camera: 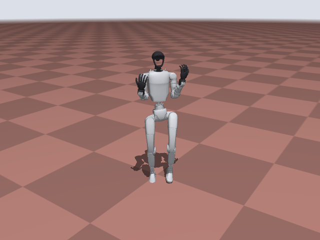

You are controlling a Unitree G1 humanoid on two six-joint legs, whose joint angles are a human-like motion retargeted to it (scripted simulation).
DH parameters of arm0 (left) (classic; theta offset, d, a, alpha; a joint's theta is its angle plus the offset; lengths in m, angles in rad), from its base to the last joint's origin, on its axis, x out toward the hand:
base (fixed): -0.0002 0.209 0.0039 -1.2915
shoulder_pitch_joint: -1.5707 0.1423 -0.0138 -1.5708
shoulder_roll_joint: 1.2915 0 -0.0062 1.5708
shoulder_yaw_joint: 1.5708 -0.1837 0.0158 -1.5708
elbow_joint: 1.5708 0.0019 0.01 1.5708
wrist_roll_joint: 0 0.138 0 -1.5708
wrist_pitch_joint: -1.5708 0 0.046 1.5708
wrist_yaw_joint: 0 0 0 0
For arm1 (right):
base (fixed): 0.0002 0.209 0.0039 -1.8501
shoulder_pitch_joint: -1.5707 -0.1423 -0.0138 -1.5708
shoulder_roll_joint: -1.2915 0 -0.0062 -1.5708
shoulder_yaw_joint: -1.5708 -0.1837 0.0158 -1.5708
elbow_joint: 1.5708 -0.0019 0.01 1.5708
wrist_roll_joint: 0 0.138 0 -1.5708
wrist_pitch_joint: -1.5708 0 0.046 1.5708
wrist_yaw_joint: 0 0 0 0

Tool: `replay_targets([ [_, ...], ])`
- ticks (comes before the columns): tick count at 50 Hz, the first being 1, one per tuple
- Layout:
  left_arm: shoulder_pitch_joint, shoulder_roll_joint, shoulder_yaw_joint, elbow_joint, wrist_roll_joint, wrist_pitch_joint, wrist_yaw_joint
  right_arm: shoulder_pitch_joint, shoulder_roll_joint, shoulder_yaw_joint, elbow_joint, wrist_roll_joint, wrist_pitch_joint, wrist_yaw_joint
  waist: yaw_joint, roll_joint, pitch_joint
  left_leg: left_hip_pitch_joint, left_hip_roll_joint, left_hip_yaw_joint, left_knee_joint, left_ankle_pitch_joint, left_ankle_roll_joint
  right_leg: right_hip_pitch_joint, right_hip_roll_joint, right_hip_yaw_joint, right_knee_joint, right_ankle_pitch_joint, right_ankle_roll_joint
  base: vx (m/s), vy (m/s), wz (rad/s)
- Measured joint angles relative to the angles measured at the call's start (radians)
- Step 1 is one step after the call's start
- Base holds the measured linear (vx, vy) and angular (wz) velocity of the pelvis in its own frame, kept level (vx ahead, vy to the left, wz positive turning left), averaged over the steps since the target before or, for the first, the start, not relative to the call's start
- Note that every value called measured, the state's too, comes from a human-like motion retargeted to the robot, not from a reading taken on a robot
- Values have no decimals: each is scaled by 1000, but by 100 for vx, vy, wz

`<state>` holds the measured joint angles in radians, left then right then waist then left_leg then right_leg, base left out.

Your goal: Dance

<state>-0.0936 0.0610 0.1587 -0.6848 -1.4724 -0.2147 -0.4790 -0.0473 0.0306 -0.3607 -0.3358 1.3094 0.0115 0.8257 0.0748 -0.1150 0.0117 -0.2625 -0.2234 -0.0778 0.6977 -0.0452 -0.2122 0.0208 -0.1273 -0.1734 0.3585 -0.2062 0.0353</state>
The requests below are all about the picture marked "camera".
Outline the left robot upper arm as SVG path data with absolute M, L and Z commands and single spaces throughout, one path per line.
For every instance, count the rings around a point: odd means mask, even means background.
M 177 85 L 177 75 L 174 72 L 168 72 L 169 73 L 169 79 L 170 79 L 170 89 L 171 89 L 171 93 L 170 93 L 170 97 L 172 99 L 178 98 L 178 95 L 174 94 L 174 90 L 176 89 L 176 85 Z

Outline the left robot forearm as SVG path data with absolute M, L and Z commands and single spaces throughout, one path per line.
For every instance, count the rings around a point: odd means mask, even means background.
M 183 88 L 184 86 L 185 86 L 185 82 L 184 82 L 184 81 L 181 82 L 181 85 L 179 85 L 179 83 L 178 83 L 178 84 L 176 85 L 175 90 L 174 90 L 174 94 L 179 97 L 180 94 L 181 94 L 181 90 L 182 90 L 182 88 Z

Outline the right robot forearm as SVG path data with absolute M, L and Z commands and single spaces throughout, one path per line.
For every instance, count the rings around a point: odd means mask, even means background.
M 145 100 L 147 98 L 147 95 L 145 93 L 143 95 L 143 92 L 138 92 L 138 96 L 140 97 L 141 100 Z

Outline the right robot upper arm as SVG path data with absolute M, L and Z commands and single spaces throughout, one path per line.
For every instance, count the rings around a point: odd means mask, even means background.
M 142 76 L 142 74 L 143 74 L 143 76 Z M 142 76 L 142 81 L 143 81 L 143 78 L 144 78 L 144 75 L 145 75 L 145 79 L 144 79 L 144 82 L 145 82 L 145 80 L 146 80 L 146 78 L 148 77 L 149 78 L 149 73 L 142 73 L 141 75 L 140 75 L 140 81 L 141 81 L 141 76 Z M 147 80 L 148 80 L 148 78 L 147 78 Z M 144 92 L 145 92 L 145 94 L 146 94 L 146 99 L 145 100 L 148 100 L 149 99 L 149 94 L 147 93 L 147 89 L 148 89 L 148 87 L 147 87 L 147 82 L 146 82 L 146 86 L 145 86 L 145 88 L 144 88 Z

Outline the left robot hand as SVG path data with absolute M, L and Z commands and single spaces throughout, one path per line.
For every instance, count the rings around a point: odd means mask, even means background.
M 181 69 L 180 79 L 179 79 L 179 82 L 178 82 L 179 86 L 181 85 L 182 82 L 186 82 L 185 78 L 189 74 L 189 69 L 188 69 L 187 65 L 183 64 L 181 66 L 179 66 L 180 69 Z

